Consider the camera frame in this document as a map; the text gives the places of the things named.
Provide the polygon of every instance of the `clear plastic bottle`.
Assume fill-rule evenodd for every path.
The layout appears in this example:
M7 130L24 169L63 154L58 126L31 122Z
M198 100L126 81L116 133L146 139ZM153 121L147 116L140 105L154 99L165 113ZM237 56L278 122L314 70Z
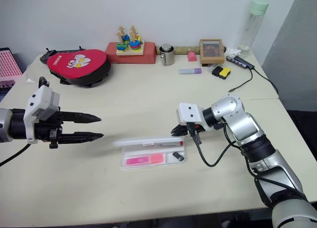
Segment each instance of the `clear plastic bottle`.
M238 45L238 49L241 50L240 55L243 58L249 54L267 7L268 3L263 0L253 0L252 2L249 17Z

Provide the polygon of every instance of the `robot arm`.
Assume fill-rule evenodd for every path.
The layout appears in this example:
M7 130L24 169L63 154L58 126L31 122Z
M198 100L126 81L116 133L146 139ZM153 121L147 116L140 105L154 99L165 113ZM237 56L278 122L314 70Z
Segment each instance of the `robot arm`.
M245 112L239 97L227 94L207 109L180 103L177 116L179 125L172 130L173 136L188 131L199 144L199 132L227 125L255 177L263 203L273 208L275 228L317 227L317 211L307 202L299 179L252 115Z
M63 134L64 121L92 123L101 119L91 114L62 112L58 104L59 94L41 77L39 89L29 98L25 110L0 108L0 142L27 139L29 144L35 144L40 139L49 141L50 148L57 148L58 144L83 143L103 136L90 132Z

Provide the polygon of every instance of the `clear plastic box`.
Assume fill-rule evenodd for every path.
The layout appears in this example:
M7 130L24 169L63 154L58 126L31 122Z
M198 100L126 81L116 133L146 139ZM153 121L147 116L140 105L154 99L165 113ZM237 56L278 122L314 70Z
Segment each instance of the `clear plastic box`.
M178 165L186 161L184 137L139 137L117 140L123 169Z

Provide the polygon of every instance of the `red and black pad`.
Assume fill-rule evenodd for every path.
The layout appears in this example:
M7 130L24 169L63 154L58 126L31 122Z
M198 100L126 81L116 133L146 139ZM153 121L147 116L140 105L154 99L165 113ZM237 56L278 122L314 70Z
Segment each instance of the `red and black pad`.
M58 53L48 59L48 67L61 84L92 86L108 75L110 62L97 49Z

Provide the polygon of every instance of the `wooden frame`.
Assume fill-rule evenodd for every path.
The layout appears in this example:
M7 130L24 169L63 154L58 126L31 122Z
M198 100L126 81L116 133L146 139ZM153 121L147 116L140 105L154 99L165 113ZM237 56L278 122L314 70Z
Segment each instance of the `wooden frame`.
M200 39L199 47L201 64L224 63L221 39Z

